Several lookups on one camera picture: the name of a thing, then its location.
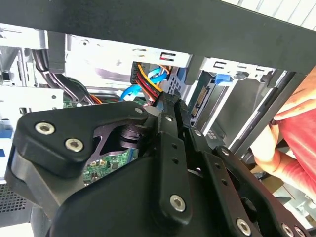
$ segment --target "screw head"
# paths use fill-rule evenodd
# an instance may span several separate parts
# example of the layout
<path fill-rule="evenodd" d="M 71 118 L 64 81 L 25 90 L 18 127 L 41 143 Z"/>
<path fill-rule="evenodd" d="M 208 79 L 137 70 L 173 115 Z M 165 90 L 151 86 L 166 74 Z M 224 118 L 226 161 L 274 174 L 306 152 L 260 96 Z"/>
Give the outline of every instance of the screw head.
<path fill-rule="evenodd" d="M 65 142 L 65 146 L 72 152 L 80 152 L 83 149 L 83 143 L 77 138 L 70 138 Z"/>
<path fill-rule="evenodd" d="M 172 117 L 170 117 L 169 115 L 166 115 L 165 118 L 166 118 L 166 120 L 168 120 L 169 122 L 172 122 L 172 121 L 173 121 Z"/>
<path fill-rule="evenodd" d="M 298 228 L 297 226 L 295 226 L 294 228 L 300 237 L 306 237 L 304 232 L 300 228 Z"/>
<path fill-rule="evenodd" d="M 225 148 L 222 148 L 221 151 L 222 151 L 222 153 L 223 153 L 224 155 L 226 155 L 226 156 L 229 155 L 228 151 L 227 151 Z"/>
<path fill-rule="evenodd" d="M 285 232 L 288 236 L 294 237 L 294 233 L 293 233 L 293 231 L 288 227 L 288 225 L 282 224 L 282 228 L 283 228 L 284 232 Z"/>
<path fill-rule="evenodd" d="M 143 111 L 142 111 L 140 108 L 135 108 L 135 111 L 138 112 L 138 113 L 140 113 L 140 114 L 143 113 Z"/>
<path fill-rule="evenodd" d="M 47 122 L 39 122 L 35 125 L 35 130 L 43 135 L 50 135 L 55 132 L 55 127 Z"/>
<path fill-rule="evenodd" d="M 186 209 L 186 203 L 178 195 L 172 195 L 170 197 L 170 204 L 176 211 L 179 212 L 184 212 L 184 210 Z"/>
<path fill-rule="evenodd" d="M 84 39 L 80 42 L 80 44 L 83 46 L 87 46 L 88 44 L 90 44 L 90 42 L 88 40 Z"/>
<path fill-rule="evenodd" d="M 240 229 L 240 231 L 245 235 L 245 236 L 250 236 L 251 235 L 251 229 L 249 227 L 249 225 L 247 224 L 247 222 L 245 222 L 244 220 L 238 218 L 236 220 L 237 226 Z"/>
<path fill-rule="evenodd" d="M 202 133 L 200 132 L 200 131 L 198 131 L 197 129 L 196 130 L 194 130 L 194 132 L 195 132 L 195 134 L 197 135 L 197 136 L 202 136 Z"/>

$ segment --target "black metal bar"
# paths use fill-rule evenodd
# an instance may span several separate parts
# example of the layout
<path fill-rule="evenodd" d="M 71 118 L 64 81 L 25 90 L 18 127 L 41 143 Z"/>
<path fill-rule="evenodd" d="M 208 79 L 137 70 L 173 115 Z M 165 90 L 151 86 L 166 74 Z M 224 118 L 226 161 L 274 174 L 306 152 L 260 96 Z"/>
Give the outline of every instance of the black metal bar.
<path fill-rule="evenodd" d="M 48 66 L 51 73 L 65 72 L 65 34 L 49 31 L 48 33 Z"/>
<path fill-rule="evenodd" d="M 188 65 L 186 79 L 184 81 L 186 85 L 193 85 L 193 83 L 199 78 L 202 72 L 201 65 L 203 60 L 203 56 L 192 55 Z"/>
<path fill-rule="evenodd" d="M 315 32 L 219 0 L 2 0 L 0 22 L 303 74 L 316 62 Z"/>
<path fill-rule="evenodd" d="M 260 113 L 248 126 L 242 137 L 231 147 L 231 151 L 235 155 L 240 157 L 247 151 L 304 78 L 305 75 L 302 74 L 287 73 L 283 79 L 283 83 L 281 83 L 279 88 L 275 88 L 268 103 L 262 106 Z"/>

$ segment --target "ventilation grille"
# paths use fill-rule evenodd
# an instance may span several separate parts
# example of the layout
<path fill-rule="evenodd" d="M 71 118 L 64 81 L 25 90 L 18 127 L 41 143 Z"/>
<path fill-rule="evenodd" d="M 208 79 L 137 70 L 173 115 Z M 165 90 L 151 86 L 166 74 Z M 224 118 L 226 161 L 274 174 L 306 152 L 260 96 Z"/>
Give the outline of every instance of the ventilation grille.
<path fill-rule="evenodd" d="M 15 194 L 7 184 L 0 184 L 0 213 L 24 210 L 26 199 Z"/>
<path fill-rule="evenodd" d="M 210 139 L 217 139 L 215 133 L 212 130 L 209 130 L 209 132 L 207 133 L 208 137 Z"/>
<path fill-rule="evenodd" d="M 176 78 L 176 76 L 174 76 L 172 79 L 171 79 L 171 83 L 170 83 L 170 86 L 168 88 L 168 94 L 173 94 L 173 92 L 177 90 L 179 92 L 181 92 L 181 85 L 179 83 L 179 80 L 178 78 Z"/>

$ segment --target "red shirt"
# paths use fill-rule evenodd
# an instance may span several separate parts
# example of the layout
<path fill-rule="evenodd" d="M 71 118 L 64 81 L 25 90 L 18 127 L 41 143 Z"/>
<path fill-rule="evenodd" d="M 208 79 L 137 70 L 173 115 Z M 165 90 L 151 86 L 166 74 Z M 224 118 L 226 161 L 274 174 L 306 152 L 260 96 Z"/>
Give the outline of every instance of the red shirt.
<path fill-rule="evenodd" d="M 316 200 L 316 109 L 287 118 L 280 131 L 297 161 L 284 169 L 284 182 Z"/>

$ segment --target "finger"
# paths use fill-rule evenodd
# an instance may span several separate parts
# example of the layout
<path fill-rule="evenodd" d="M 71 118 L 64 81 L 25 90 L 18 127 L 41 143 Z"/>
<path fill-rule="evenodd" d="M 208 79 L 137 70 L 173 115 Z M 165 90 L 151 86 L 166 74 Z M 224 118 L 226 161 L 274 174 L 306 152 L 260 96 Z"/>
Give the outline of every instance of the finger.
<path fill-rule="evenodd" d="M 282 106 L 282 108 L 278 111 L 277 114 L 290 110 L 307 100 L 316 99 L 314 94 L 315 92 L 313 90 L 308 90 L 308 89 L 303 89 L 303 90 L 295 92 L 294 94 L 291 95 L 291 97 Z"/>
<path fill-rule="evenodd" d="M 274 120 L 283 120 L 316 109 L 316 99 L 305 101 L 287 111 L 277 114 Z"/>
<path fill-rule="evenodd" d="M 279 135 L 279 127 L 278 127 L 278 125 L 271 126 L 271 132 L 272 132 L 273 136 L 275 137 L 275 139 L 277 140 L 278 139 L 278 135 Z"/>
<path fill-rule="evenodd" d="M 262 143 L 271 137 L 271 129 L 266 126 L 263 131 L 259 134 L 256 140 L 251 144 L 250 148 L 254 150 L 261 150 Z"/>

